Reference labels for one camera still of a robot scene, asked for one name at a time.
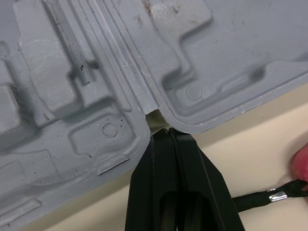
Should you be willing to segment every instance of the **gray plastic tray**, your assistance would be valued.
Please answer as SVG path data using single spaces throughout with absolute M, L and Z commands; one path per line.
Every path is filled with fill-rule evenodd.
M 1 0 L 0 230 L 308 82 L 307 0 Z

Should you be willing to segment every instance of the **circular indentation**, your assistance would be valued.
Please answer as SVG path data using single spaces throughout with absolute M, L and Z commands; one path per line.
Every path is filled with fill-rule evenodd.
M 5 42 L 0 41 L 0 59 L 5 59 L 9 56 L 10 51 Z
M 117 134 L 116 125 L 113 124 L 113 123 L 105 124 L 104 127 L 103 127 L 103 133 L 104 133 L 105 137 L 108 137 L 108 138 L 116 136 L 116 134 Z
M 192 87 L 190 86 L 187 90 L 186 90 L 186 95 L 188 97 L 188 99 L 192 100 L 192 101 L 196 101 L 199 100 L 201 98 L 201 89 L 198 87 Z

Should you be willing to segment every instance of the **black clamp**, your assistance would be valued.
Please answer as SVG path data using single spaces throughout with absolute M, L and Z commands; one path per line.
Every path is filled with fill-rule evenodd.
M 189 134 L 155 134 L 130 182 L 125 231 L 244 231 L 221 173 Z

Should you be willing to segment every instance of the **beige surface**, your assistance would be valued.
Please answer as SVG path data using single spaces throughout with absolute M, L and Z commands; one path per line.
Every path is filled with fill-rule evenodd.
M 290 180 L 293 154 L 308 142 L 308 85 L 194 135 L 232 196 Z M 23 231 L 123 231 L 132 171 L 33 222 Z M 246 231 L 305 231 L 308 203 L 288 199 L 240 213 Z

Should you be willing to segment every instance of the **red object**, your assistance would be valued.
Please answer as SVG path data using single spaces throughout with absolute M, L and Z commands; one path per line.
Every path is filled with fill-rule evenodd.
M 308 182 L 308 144 L 296 153 L 292 169 L 297 179 Z

